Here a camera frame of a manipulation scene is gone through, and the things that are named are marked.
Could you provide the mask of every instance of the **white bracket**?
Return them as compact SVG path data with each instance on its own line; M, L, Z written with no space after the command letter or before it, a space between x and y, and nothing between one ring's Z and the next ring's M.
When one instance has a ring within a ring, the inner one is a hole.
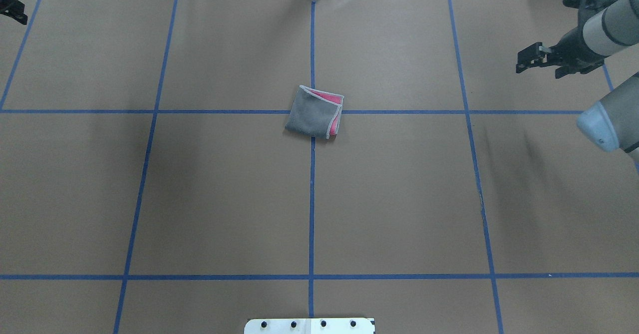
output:
M375 334L369 318L249 320L244 334Z

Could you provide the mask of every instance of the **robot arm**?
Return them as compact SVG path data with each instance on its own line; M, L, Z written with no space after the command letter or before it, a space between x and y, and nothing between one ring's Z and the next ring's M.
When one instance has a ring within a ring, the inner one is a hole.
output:
M631 0L580 0L578 26L557 45L544 47L537 42L519 52L516 72L557 65L555 77L561 78L600 67L605 58L639 43L639 13L632 4ZM601 149L621 148L639 163L639 72L584 111L577 126Z

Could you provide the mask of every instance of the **towel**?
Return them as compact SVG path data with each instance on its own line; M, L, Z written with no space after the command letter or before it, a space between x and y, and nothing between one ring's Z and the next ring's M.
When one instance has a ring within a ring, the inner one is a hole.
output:
M285 128L312 137L337 134L344 96L300 86Z

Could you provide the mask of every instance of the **gray cloth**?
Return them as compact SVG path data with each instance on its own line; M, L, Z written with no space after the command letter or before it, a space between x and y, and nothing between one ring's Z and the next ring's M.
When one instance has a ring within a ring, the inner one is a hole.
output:
M331 134L337 134L339 129L343 99L343 95L300 86L286 122L286 129L306 136L329 139Z

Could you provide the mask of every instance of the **pink cloth lining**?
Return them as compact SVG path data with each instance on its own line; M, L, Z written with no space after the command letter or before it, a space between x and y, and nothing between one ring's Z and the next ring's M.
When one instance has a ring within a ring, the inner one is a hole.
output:
M335 104L342 104L342 97L338 96L338 95L333 95L330 93L326 93L325 91L318 91L318 90L313 90L309 88L309 91L311 91L313 94L319 95L320 97L329 100L330 102L333 102ZM331 123L330 125L330 135L334 136L337 134L337 123L339 120L339 115L337 115L335 117L335 119L333 120L333 123Z

